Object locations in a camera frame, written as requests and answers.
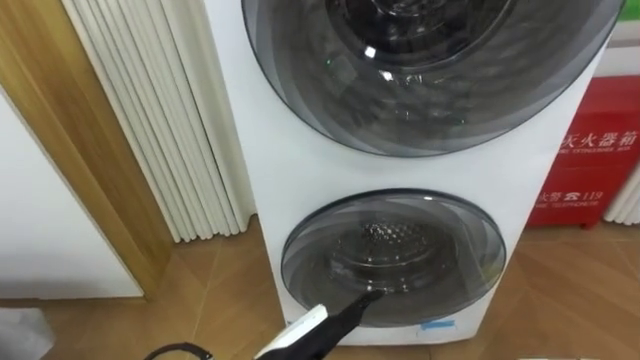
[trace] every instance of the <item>tinted glass door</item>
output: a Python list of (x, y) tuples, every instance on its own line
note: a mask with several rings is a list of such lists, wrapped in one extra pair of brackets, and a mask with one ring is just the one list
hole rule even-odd
[(505, 248), (476, 206), (420, 190), (384, 190), (339, 200), (291, 233), (282, 276), (306, 308), (339, 311), (366, 291), (387, 295), (364, 326), (420, 324), (477, 301), (498, 281)]
[(243, 0), (265, 76), (346, 146), (415, 157), (465, 149), (568, 87), (623, 0)]

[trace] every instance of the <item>wooden door frame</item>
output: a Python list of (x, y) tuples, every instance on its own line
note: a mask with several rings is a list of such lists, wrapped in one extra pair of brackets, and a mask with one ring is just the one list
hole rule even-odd
[(60, 0), (0, 0), (0, 84), (153, 298), (173, 239)]

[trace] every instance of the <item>black cable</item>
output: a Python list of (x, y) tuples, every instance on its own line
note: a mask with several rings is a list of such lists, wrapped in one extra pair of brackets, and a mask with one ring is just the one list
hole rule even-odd
[(147, 355), (147, 357), (144, 358), (144, 360), (153, 360), (164, 353), (168, 353), (171, 351), (178, 351), (178, 350), (193, 354), (197, 356), (200, 360), (213, 360), (213, 355), (211, 355), (210, 352), (201, 348), (198, 345), (191, 344), (188, 342), (165, 345), (159, 349), (152, 351), (151, 354)]

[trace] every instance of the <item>dryer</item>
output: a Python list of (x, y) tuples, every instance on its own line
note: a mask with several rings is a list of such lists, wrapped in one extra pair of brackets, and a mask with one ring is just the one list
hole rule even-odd
[(286, 321), (477, 332), (622, 0), (206, 0)]

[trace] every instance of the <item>blue label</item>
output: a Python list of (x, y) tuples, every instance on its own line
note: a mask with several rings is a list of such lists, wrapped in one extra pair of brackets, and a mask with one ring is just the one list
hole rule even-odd
[(442, 329), (442, 328), (455, 327), (455, 326), (456, 326), (455, 320), (436, 320), (436, 321), (429, 321), (428, 323), (421, 324), (420, 328), (422, 330), (428, 330), (428, 329)]

